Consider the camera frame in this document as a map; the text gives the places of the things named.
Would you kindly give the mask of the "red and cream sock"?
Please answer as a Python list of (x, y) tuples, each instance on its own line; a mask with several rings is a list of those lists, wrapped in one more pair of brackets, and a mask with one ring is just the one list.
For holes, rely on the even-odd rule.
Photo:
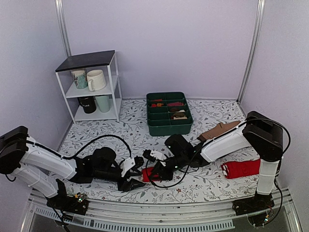
[(161, 181), (161, 178), (158, 174), (153, 173), (154, 167), (147, 167), (142, 169), (141, 171), (141, 180), (142, 182), (155, 182), (155, 181)]

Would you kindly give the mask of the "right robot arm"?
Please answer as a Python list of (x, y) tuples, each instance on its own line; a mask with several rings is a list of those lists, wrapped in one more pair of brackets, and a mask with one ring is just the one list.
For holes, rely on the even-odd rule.
[(166, 158), (155, 150), (145, 150), (143, 157), (155, 162), (153, 168), (145, 168), (148, 181), (171, 180), (173, 173), (185, 166), (204, 167), (230, 153), (251, 147), (259, 156), (258, 184), (256, 195), (250, 199), (254, 211), (261, 210), (268, 203), (268, 195), (279, 163), (283, 157), (284, 127), (264, 115), (251, 111), (244, 121), (218, 123), (214, 128), (199, 135), (196, 146), (180, 134), (170, 136), (165, 145), (172, 153)]

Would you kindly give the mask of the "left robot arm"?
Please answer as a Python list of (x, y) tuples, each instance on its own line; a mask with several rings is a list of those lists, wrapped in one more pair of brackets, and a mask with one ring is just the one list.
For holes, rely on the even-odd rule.
[(141, 175), (139, 168), (144, 164), (142, 157), (129, 156), (116, 162), (116, 152), (109, 147), (95, 149), (84, 158), (77, 155), (65, 157), (36, 142), (25, 126), (19, 126), (0, 137), (0, 172), (10, 174), (26, 182), (62, 210), (72, 205), (70, 196), (61, 189), (62, 181), (52, 179), (44, 171), (50, 171), (77, 184), (88, 184), (93, 179), (113, 181), (119, 191), (128, 192), (145, 186), (134, 179)]

